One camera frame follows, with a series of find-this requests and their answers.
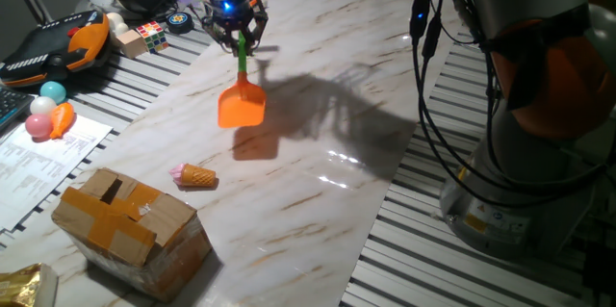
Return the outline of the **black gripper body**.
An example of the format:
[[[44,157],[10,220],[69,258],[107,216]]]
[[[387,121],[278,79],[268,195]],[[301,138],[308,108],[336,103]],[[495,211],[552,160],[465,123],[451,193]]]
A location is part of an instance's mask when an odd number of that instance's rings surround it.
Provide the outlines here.
[[[260,28],[260,0],[204,0],[204,29]]]

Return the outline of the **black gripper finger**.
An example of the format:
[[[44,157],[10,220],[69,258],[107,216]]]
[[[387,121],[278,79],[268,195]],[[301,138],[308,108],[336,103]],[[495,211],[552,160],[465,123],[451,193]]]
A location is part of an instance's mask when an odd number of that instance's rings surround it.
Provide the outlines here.
[[[206,33],[223,49],[229,52],[237,51],[237,42],[232,38],[231,32],[214,20],[206,21]]]
[[[265,11],[254,12],[252,21],[246,26],[245,48],[247,53],[252,53],[259,46],[268,20],[269,17]]]

